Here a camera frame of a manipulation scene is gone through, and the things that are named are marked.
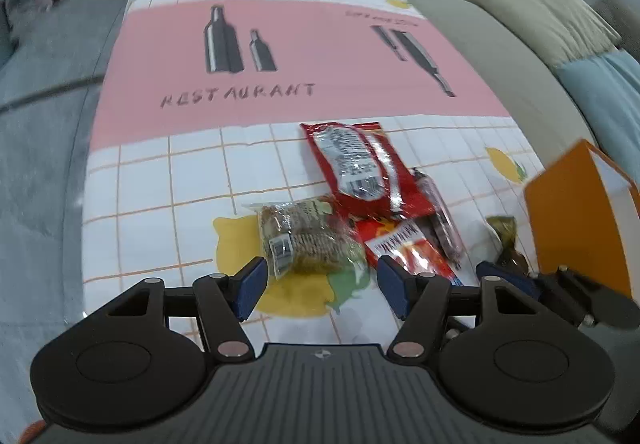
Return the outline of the red sausage stick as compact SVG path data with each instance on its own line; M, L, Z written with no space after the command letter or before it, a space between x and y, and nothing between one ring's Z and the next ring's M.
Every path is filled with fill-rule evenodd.
M430 219L439 247L447 260L458 269L464 256L464 247L447 205L440 195L435 181L429 175L416 168L413 168L411 172L419 190L434 207Z

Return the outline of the pink white checked tablecloth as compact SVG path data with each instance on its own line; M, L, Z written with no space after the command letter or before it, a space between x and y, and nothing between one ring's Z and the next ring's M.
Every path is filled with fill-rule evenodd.
M231 274L259 253L256 213L329 190L302 129L379 123L430 175L461 234L457 276L499 250L541 169L514 118L408 0L129 0L92 129L82 213L84 307L142 279Z

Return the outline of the orange round stool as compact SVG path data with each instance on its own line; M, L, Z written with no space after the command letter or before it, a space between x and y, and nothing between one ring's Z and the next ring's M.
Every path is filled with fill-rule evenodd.
M38 436L46 429L47 429L47 423L44 420L38 420L36 422L33 422L22 432L17 443L29 444L35 438L38 438Z

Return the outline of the light blue cushion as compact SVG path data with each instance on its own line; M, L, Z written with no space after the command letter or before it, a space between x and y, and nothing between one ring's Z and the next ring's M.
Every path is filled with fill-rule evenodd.
M567 62L556 78L588 123L600 150L639 182L639 62L627 51Z

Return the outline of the beige sofa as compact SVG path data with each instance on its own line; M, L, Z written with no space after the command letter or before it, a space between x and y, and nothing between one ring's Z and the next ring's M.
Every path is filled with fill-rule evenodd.
M467 0L408 0L454 45L495 92L544 164L577 141L599 147L556 78L518 36Z

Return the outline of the brown nut bar pack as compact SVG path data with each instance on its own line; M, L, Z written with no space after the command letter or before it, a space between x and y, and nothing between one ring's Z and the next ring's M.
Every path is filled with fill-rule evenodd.
M251 204L274 279L288 274L335 274L367 270L366 253L356 231L328 195Z

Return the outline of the grey patterned cushion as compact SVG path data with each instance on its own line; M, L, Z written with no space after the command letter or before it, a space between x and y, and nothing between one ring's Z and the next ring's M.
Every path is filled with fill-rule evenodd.
M620 34L620 48L639 60L639 11L624 0L597 0L593 8Z

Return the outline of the large red snack bag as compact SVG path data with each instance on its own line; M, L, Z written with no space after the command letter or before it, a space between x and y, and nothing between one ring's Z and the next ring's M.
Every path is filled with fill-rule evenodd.
M337 204L350 215L412 219L435 211L379 123L327 121L302 129Z

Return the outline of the beige cushion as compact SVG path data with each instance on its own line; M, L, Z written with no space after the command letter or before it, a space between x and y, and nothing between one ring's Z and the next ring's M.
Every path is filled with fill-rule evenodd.
M554 68L616 50L620 33L584 0L467 0Z

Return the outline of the orange paper box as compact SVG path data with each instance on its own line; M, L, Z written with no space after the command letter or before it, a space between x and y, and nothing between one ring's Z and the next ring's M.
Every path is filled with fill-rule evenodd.
M524 187L538 269L567 267L639 299L639 190L586 140Z

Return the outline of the small red snack packet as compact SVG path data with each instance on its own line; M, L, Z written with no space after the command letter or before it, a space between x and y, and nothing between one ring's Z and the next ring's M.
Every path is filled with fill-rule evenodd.
M355 221L355 229L371 268L388 256L409 274L439 275L454 285L462 284L442 252L430 217L402 221L362 218Z

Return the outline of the dark candy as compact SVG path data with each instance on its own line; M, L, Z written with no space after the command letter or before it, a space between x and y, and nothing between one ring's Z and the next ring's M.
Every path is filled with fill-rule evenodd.
M516 249L516 239L518 238L516 219L511 216L490 216L486 218L486 221L500 242L496 264L511 273L527 276L529 266L526 258Z

